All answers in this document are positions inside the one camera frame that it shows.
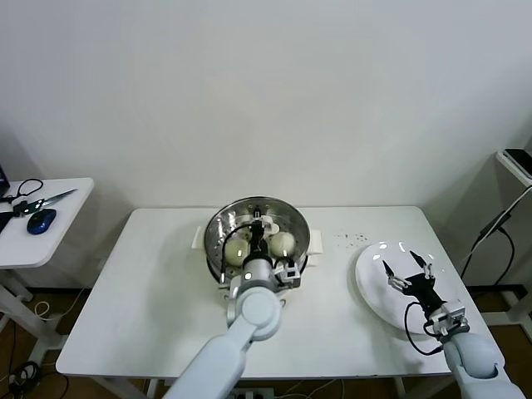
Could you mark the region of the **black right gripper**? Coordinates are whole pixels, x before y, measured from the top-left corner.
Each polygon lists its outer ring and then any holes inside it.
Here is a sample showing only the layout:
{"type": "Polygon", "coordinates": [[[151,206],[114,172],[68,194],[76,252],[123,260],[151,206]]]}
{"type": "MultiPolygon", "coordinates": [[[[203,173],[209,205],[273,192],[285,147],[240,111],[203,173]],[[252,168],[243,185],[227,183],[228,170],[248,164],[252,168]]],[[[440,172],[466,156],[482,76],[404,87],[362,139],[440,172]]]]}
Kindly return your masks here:
{"type": "Polygon", "coordinates": [[[424,313],[434,313],[445,301],[441,299],[434,289],[436,277],[432,272],[432,263],[428,263],[414,251],[410,251],[410,255],[421,268],[421,272],[404,279],[395,275],[388,263],[383,260],[387,283],[395,290],[402,291],[406,296],[416,298],[424,313]]]}

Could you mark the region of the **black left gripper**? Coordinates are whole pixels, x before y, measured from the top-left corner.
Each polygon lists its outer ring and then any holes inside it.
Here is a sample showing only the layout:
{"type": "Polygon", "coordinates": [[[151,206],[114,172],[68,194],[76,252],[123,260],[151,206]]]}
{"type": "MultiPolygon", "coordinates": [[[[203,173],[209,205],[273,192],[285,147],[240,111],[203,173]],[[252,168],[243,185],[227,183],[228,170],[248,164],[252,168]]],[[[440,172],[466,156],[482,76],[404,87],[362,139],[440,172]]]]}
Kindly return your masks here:
{"type": "Polygon", "coordinates": [[[247,260],[254,259],[269,260],[268,245],[264,239],[264,221],[261,219],[263,213],[260,209],[253,212],[253,221],[250,225],[251,239],[249,241],[249,255],[247,260]]]}

